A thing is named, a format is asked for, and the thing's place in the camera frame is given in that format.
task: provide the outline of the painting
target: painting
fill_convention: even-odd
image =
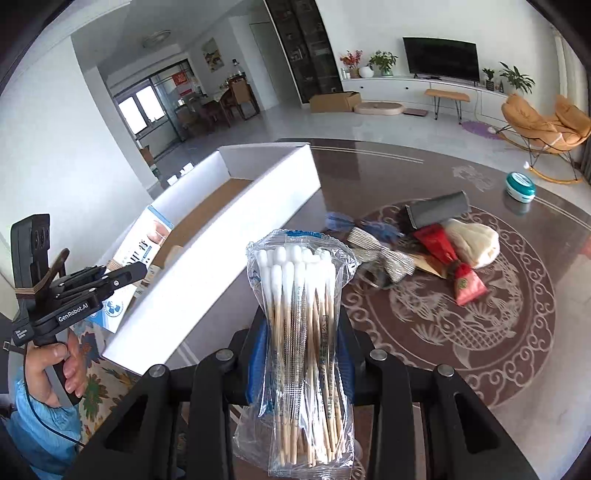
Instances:
[[[205,42],[201,48],[203,50],[205,61],[207,62],[207,65],[209,65],[209,70],[211,72],[215,72],[216,70],[223,67],[222,56],[220,55],[219,48],[217,47],[217,43],[214,38],[208,42]]]

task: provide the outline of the red sign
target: red sign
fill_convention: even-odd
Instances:
[[[187,83],[187,75],[185,72],[178,72],[173,75],[173,81],[175,85],[182,85],[183,83]]]

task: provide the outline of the black tool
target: black tool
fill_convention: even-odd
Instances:
[[[32,215],[11,229],[12,269],[20,312],[12,324],[12,340],[19,347],[67,343],[67,328],[102,309],[102,302],[118,288],[141,280],[146,267],[136,262],[106,273],[106,267],[87,267],[66,275],[69,255],[62,250],[49,266],[49,215]],[[80,398],[64,389],[66,378],[60,362],[46,373],[61,406],[78,404]]]
[[[176,474],[180,403],[190,401],[187,480],[233,480],[229,405],[247,405],[261,385],[267,321],[197,366],[154,365],[86,444],[64,480],[171,479]],[[337,355],[345,394],[374,406],[368,480],[413,480],[413,403],[423,412],[429,480],[537,480],[533,468],[454,369],[407,367],[375,349],[369,335],[339,317]]]

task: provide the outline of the ceiling light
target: ceiling light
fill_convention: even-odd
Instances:
[[[142,40],[142,46],[144,48],[151,48],[170,36],[170,30],[162,30],[160,32],[152,33]]]

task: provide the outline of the brown paper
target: brown paper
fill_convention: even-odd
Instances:
[[[447,278],[447,269],[437,258],[427,254],[407,254],[414,260],[415,266],[419,270],[436,275],[437,277]]]

